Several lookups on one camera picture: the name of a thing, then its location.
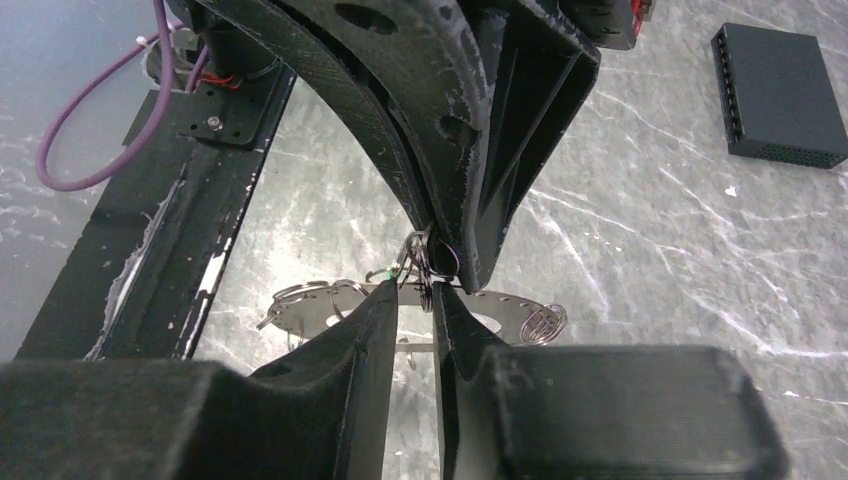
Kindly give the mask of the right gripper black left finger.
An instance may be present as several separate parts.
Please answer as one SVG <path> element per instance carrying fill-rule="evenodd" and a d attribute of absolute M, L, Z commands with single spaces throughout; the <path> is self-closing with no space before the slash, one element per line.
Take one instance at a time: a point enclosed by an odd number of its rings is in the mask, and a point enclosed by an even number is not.
<path fill-rule="evenodd" d="M 209 361 L 1 368 L 5 479 L 377 479 L 395 282 L 251 375 Z"/>

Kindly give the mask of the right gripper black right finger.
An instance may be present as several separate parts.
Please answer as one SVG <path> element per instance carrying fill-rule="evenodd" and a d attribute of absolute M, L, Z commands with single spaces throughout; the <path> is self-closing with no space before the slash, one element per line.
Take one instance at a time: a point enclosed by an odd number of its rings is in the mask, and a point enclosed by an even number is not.
<path fill-rule="evenodd" d="M 446 479 L 785 479 L 737 358 L 703 345 L 512 346 L 434 291 Z"/>

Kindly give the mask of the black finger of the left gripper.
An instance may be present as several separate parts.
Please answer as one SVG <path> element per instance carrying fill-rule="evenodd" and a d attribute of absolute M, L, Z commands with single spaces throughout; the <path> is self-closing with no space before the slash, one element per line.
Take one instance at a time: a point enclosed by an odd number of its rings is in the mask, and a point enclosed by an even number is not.
<path fill-rule="evenodd" d="M 481 223 L 492 88 L 454 1 L 209 1 L 300 75 L 359 141 L 413 225 L 464 265 L 494 258 Z"/>

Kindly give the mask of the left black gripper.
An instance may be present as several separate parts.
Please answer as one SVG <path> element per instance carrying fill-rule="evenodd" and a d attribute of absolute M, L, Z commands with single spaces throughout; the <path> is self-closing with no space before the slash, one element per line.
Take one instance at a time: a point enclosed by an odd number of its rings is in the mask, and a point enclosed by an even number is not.
<path fill-rule="evenodd" d="M 656 2 L 461 5 L 471 16 L 491 89 L 481 192 L 471 218 L 472 252 L 459 274 L 463 289 L 472 293 L 489 283 L 520 202 L 594 87 L 598 48 L 632 50 Z"/>

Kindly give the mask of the metal disc with keyrings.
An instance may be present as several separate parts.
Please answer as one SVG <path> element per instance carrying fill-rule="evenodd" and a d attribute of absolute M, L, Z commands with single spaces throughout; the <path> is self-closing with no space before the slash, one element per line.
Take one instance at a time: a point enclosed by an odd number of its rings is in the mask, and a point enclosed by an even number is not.
<path fill-rule="evenodd" d="M 272 375 L 351 370 L 376 356 L 433 353 L 466 375 L 491 349 L 541 347 L 568 324 L 565 308 L 492 290 L 465 292 L 427 259 L 431 234 L 414 231 L 400 248 L 396 280 L 310 281 L 276 292 L 257 327 L 292 335 L 298 345 L 271 365 Z"/>

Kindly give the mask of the green key tag with keys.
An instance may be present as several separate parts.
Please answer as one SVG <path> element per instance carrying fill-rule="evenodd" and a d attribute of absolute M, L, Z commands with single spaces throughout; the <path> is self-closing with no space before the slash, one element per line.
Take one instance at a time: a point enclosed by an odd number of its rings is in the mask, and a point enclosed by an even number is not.
<path fill-rule="evenodd" d="M 368 284 L 378 284 L 383 281 L 396 280 L 400 272 L 401 268 L 397 265 L 369 271 L 365 276 L 365 282 Z"/>

